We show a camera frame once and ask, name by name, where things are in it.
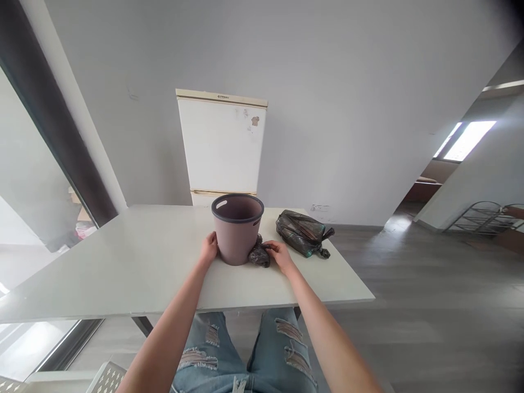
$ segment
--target forearm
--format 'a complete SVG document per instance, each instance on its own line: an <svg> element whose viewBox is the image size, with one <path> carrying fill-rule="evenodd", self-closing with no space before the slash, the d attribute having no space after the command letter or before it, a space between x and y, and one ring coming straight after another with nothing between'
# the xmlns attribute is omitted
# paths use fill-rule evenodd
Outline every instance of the forearm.
<svg viewBox="0 0 524 393"><path fill-rule="evenodd" d="M333 393L381 392L346 333L298 269L288 278L298 300L322 372Z"/></svg>
<svg viewBox="0 0 524 393"><path fill-rule="evenodd" d="M168 392L191 329L208 265L197 263L137 353L118 393Z"/></svg>

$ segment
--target white table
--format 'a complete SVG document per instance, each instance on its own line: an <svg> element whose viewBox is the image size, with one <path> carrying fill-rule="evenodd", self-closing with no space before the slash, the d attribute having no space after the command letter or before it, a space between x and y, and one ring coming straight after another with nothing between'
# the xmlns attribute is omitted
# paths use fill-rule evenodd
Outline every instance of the white table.
<svg viewBox="0 0 524 393"><path fill-rule="evenodd" d="M283 210L265 209L260 224L264 241L281 241L275 221ZM152 326L144 316L165 310L194 266L202 239L213 231L213 220L209 207L130 207L0 298L0 323L125 315L147 335ZM322 302L374 299L333 244L326 240L323 247L329 259L306 259L288 247ZM198 311L293 305L291 286L275 262L264 269L215 260Z"/></svg>

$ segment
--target left hand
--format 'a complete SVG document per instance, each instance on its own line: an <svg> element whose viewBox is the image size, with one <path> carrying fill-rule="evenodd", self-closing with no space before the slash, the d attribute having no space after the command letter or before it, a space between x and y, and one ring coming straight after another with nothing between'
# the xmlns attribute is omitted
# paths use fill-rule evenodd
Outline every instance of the left hand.
<svg viewBox="0 0 524 393"><path fill-rule="evenodd" d="M207 266L211 265L211 262L213 262L217 256L217 252L217 233L211 232L204 240L202 240L199 262L202 262Z"/></svg>

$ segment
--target thigh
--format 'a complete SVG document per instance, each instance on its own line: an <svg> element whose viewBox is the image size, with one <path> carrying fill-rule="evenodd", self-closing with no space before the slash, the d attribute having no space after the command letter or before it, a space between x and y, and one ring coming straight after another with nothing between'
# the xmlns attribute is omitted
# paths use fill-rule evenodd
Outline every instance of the thigh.
<svg viewBox="0 0 524 393"><path fill-rule="evenodd" d="M317 391L307 346L292 307L267 310L260 322L248 371L282 392Z"/></svg>
<svg viewBox="0 0 524 393"><path fill-rule="evenodd" d="M175 391L231 391L246 378L221 312L196 314L173 380Z"/></svg>

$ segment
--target metal shoe rack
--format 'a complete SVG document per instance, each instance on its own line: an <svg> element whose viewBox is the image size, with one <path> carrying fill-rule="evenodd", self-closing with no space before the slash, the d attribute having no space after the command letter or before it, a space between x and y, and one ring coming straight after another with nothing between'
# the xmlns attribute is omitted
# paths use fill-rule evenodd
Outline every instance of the metal shoe rack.
<svg viewBox="0 0 524 393"><path fill-rule="evenodd" d="M457 230L472 235L495 236L523 224L524 204L502 206L491 201L480 201L466 209L444 232Z"/></svg>

